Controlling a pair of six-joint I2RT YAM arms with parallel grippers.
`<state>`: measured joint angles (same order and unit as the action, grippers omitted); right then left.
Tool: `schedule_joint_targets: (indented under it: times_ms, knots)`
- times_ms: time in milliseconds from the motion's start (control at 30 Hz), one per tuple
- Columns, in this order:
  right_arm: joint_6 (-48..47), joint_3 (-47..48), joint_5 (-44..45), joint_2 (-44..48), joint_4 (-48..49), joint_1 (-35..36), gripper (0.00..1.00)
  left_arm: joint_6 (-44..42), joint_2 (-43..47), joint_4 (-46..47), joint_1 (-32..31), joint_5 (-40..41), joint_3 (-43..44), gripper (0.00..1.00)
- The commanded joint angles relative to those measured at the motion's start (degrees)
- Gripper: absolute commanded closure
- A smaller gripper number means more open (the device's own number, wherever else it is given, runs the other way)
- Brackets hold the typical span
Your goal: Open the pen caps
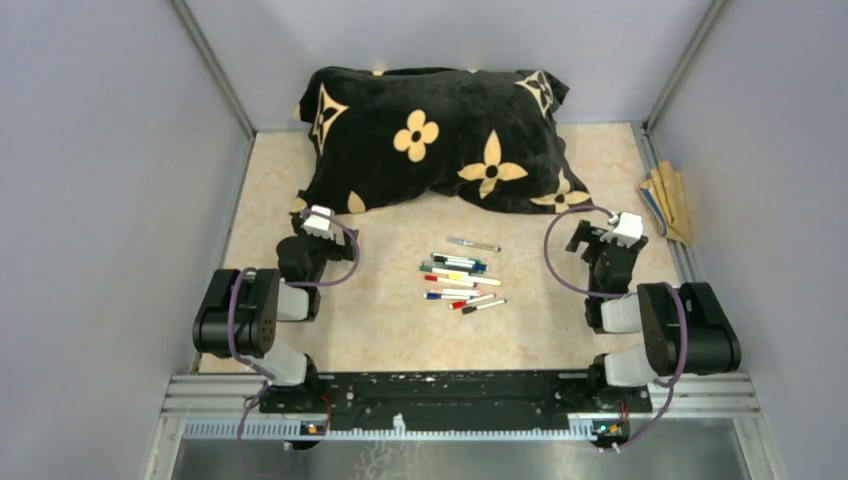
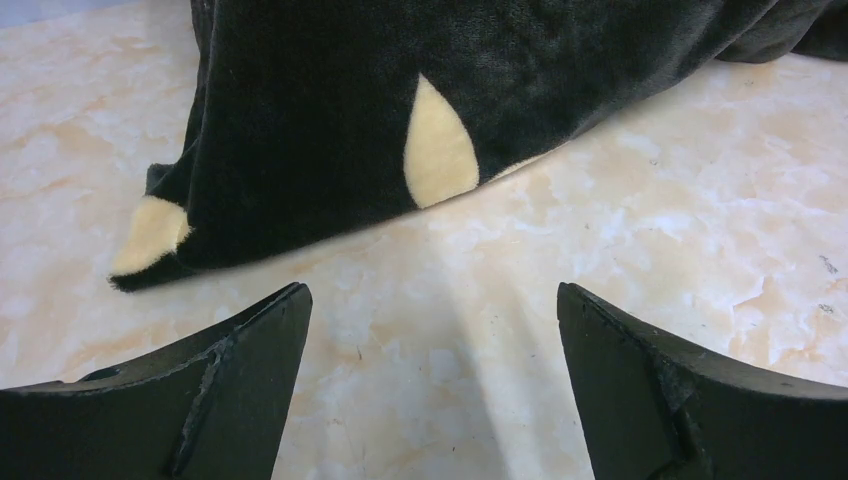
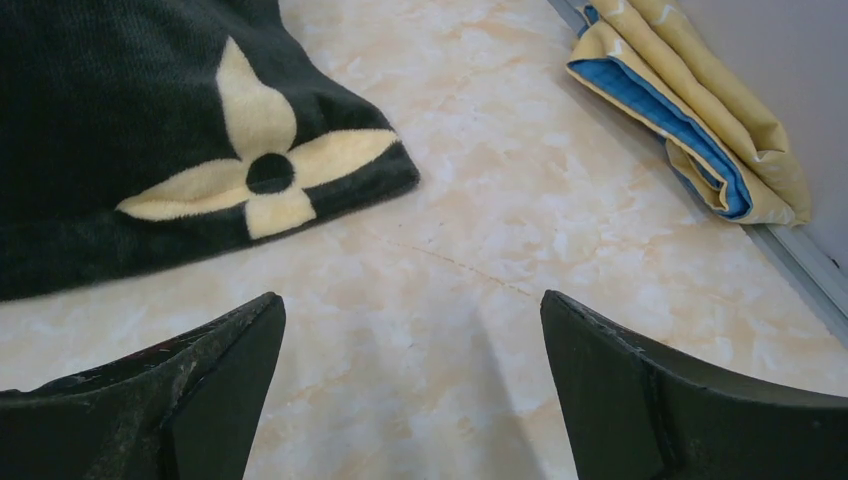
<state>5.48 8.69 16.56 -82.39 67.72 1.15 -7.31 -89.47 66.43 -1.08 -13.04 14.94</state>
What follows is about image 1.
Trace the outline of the white marker yellow cap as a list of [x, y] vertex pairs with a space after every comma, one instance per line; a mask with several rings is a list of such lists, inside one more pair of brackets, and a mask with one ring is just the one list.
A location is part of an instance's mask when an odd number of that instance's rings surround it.
[[463, 273], [448, 273], [448, 274], [445, 274], [445, 275], [447, 276], [447, 278], [449, 278], [451, 280], [461, 280], [461, 281], [471, 282], [471, 283], [475, 283], [475, 284], [491, 285], [491, 286], [501, 286], [502, 285], [501, 280], [492, 279], [492, 278], [469, 276], [469, 275], [465, 275]]

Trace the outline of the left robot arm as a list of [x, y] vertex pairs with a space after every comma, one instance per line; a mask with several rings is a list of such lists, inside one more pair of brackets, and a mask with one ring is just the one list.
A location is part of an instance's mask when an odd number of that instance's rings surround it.
[[308, 207], [292, 221], [294, 233], [276, 246], [277, 265], [214, 272], [192, 326], [201, 354], [233, 359], [283, 387], [283, 401], [297, 413], [319, 404], [320, 386], [309, 379], [312, 359], [276, 342], [280, 323], [314, 321], [322, 288], [348, 280], [360, 260], [359, 232], [334, 212]]

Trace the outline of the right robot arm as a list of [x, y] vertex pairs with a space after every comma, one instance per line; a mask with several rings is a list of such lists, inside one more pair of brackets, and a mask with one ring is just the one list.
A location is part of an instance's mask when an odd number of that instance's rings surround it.
[[624, 239], [582, 220], [565, 249], [589, 267], [584, 301], [587, 325], [597, 334], [638, 334], [641, 343], [622, 352], [598, 355], [589, 367], [589, 404], [612, 412], [627, 388], [646, 386], [682, 374], [736, 371], [741, 345], [713, 288], [706, 282], [642, 283], [632, 287], [633, 269], [646, 237]]

